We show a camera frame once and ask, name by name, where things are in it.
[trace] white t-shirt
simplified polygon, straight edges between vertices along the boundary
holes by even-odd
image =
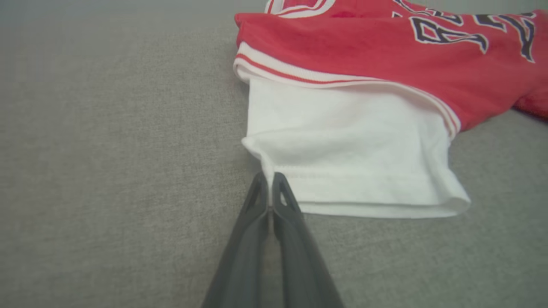
[[[312,89],[251,77],[243,145],[283,173],[305,213],[457,215],[470,199],[449,170],[449,134],[430,102],[389,84]]]

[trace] black plastic tongs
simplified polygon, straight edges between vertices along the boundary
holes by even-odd
[[[283,174],[275,174],[272,193],[274,232],[282,251],[285,307],[344,307]],[[268,236],[267,198],[268,185],[261,172],[249,188],[202,308],[260,307],[262,249]]]

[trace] folded shirt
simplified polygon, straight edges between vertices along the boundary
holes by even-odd
[[[455,135],[511,106],[546,117],[545,13],[454,15],[402,0],[271,0],[238,14],[244,146],[304,212],[452,216]]]

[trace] gray fabric surface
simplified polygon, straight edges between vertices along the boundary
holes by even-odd
[[[245,8],[113,3],[3,19],[0,307],[199,306],[258,170],[231,69]],[[307,215],[346,306],[548,306],[547,153],[547,125],[509,111],[451,148],[465,214]],[[265,250],[263,307],[282,307]]]

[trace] red jersey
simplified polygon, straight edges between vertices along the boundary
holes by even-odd
[[[236,15],[235,67],[306,87],[398,84],[433,102],[454,136],[512,106],[548,118],[547,18],[405,0],[270,0],[265,14]]]

